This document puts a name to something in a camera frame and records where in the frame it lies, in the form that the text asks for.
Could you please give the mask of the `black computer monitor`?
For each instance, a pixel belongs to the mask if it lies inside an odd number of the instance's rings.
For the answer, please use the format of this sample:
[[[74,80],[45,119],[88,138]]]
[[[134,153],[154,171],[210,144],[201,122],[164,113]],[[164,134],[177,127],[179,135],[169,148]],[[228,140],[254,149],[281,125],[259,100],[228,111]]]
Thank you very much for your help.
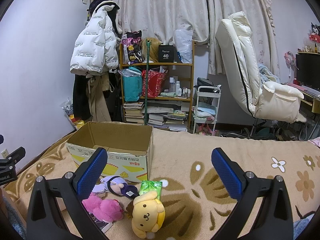
[[[297,80],[305,86],[319,90],[320,55],[299,53],[296,55]]]

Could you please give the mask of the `purple-haired doll plush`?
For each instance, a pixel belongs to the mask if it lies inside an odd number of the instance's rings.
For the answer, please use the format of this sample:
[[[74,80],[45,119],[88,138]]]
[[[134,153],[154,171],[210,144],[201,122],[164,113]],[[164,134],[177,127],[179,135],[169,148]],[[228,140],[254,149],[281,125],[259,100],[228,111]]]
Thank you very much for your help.
[[[109,192],[116,196],[124,196],[130,199],[135,199],[139,196],[135,185],[128,184],[121,176],[106,176],[102,178],[100,184],[93,187],[92,192],[95,194]]]

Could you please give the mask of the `floral beige curtain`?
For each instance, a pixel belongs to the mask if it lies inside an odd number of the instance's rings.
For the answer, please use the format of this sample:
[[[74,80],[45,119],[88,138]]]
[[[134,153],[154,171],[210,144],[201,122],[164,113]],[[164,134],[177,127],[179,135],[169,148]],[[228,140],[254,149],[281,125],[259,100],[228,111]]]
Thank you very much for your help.
[[[193,40],[208,44],[208,74],[224,72],[215,38],[219,22],[243,11],[252,29],[257,61],[279,76],[271,0],[118,0],[119,23],[124,32],[142,31],[164,44],[174,42],[177,29],[192,30]]]

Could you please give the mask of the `yellow dog plush toy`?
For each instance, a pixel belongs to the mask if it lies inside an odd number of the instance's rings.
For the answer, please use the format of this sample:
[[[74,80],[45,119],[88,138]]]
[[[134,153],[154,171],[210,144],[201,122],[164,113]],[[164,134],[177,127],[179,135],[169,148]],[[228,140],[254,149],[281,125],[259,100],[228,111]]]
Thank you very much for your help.
[[[148,232],[156,233],[163,225],[165,208],[157,196],[157,191],[149,191],[133,200],[131,226],[141,239],[145,239]]]

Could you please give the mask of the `black tissue pack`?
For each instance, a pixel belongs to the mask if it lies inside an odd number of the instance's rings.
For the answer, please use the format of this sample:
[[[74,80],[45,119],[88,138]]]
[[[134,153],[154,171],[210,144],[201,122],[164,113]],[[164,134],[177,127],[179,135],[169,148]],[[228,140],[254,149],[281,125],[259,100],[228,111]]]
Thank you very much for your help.
[[[112,222],[108,223],[102,220],[99,220],[95,217],[95,215],[93,215],[93,213],[89,212],[90,217],[92,218],[92,220],[95,222],[96,226],[103,232],[106,233],[113,225]]]

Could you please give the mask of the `green tissue pack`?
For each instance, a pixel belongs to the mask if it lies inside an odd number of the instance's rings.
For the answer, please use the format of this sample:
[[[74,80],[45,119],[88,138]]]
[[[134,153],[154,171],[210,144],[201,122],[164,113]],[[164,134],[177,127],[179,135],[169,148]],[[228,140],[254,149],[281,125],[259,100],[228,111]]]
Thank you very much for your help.
[[[161,197],[161,191],[162,191],[162,182],[161,181],[150,181],[150,180],[144,180],[142,181],[140,185],[139,194],[143,195],[150,191],[156,191],[157,192],[157,199],[160,199]]]

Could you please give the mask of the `white rolling cart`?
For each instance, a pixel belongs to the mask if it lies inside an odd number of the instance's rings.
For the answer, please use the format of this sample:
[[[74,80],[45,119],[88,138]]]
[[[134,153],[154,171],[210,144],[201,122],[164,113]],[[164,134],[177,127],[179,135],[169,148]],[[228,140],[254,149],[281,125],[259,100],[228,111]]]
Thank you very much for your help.
[[[220,107],[221,85],[195,86],[193,133],[214,136]]]

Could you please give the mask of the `pink bear plush toy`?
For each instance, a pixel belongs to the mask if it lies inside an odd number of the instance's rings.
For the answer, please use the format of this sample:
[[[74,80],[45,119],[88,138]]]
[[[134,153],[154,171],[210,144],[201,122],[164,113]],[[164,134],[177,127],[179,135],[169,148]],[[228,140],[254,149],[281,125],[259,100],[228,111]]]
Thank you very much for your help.
[[[87,199],[82,200],[82,204],[99,221],[111,223],[124,218],[124,210],[116,199],[101,199],[91,193]]]

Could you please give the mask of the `clear bag of toys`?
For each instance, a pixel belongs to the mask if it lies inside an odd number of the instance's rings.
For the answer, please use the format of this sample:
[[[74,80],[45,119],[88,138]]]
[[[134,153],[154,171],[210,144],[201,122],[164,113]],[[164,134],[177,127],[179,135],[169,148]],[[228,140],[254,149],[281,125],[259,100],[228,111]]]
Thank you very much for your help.
[[[60,107],[76,130],[84,126],[85,122],[81,118],[77,118],[74,116],[73,104],[70,98],[68,98],[67,101],[61,103]]]

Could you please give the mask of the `beige flower-pattern blanket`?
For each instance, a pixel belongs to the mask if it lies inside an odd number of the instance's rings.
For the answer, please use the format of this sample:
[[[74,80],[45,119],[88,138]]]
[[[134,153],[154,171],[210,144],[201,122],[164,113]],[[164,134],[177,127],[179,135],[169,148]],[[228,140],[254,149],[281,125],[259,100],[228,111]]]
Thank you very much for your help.
[[[36,177],[61,178],[76,165],[67,149],[67,135],[52,145],[34,165],[4,189],[24,219]],[[150,179],[163,183],[161,202],[165,207],[162,228],[146,239],[211,239],[236,204],[211,163],[211,153],[220,147],[244,171],[260,178],[284,178],[293,221],[298,211],[305,215],[319,207],[319,148],[308,141],[248,140],[209,137],[185,132],[153,130],[153,158]],[[124,218],[106,232],[109,239],[140,239],[132,231],[131,200],[118,199]]]

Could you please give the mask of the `white plastic bag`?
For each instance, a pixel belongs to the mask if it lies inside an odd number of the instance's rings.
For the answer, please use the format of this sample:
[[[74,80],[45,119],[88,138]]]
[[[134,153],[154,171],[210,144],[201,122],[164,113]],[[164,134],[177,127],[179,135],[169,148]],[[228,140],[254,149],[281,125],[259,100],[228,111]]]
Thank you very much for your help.
[[[192,63],[193,31],[176,29],[174,41],[182,63]]]

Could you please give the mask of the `stack of books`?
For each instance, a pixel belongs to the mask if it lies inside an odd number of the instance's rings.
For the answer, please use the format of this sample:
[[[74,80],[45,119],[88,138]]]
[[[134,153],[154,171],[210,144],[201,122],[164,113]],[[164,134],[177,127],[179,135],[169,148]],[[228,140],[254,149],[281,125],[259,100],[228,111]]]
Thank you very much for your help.
[[[144,124],[144,102],[124,102],[125,121],[134,124]]]

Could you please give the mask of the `pink headphones on stand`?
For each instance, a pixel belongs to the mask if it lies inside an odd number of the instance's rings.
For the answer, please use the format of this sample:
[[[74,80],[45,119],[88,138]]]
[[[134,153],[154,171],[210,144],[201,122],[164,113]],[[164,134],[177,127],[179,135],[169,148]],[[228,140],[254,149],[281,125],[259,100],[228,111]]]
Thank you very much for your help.
[[[284,54],[284,59],[286,66],[289,70],[288,77],[289,79],[291,79],[294,76],[295,70],[297,69],[296,58],[291,51],[287,51]]]

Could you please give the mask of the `beige trench coat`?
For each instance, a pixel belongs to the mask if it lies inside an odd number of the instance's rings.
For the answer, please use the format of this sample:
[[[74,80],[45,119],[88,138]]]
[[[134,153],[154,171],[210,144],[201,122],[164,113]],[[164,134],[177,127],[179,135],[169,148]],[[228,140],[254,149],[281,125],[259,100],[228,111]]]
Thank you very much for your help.
[[[109,75],[93,76],[88,81],[88,103],[91,113],[91,121],[106,122],[111,121],[107,103],[103,92],[110,90]]]

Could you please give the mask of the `cream reclining chair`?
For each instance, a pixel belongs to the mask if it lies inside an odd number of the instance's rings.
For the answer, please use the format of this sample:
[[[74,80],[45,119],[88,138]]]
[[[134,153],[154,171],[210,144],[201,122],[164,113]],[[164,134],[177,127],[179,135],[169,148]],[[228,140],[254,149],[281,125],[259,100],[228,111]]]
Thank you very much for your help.
[[[295,87],[262,82],[251,39],[252,29],[243,11],[221,20],[215,38],[220,47],[229,90],[238,105],[256,119],[305,122],[300,112],[304,95]]]

